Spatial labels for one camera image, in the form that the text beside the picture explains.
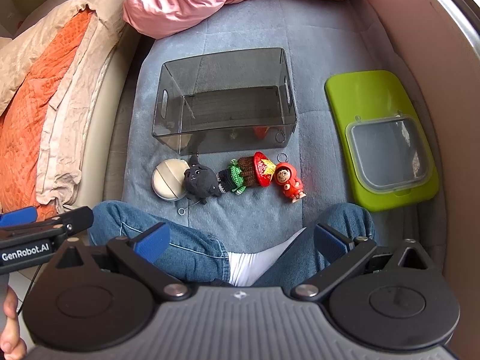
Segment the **person's left hand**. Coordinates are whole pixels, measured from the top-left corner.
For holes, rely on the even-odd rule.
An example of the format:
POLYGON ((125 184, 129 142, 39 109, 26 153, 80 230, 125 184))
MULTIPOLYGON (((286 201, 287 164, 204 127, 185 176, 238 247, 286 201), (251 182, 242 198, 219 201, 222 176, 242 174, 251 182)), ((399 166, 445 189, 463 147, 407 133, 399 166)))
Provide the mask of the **person's left hand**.
POLYGON ((20 323, 17 314, 18 297, 7 285, 7 294, 3 303, 3 314, 6 317, 1 331, 1 351, 4 359, 20 360, 27 353, 24 340, 20 337, 20 323))

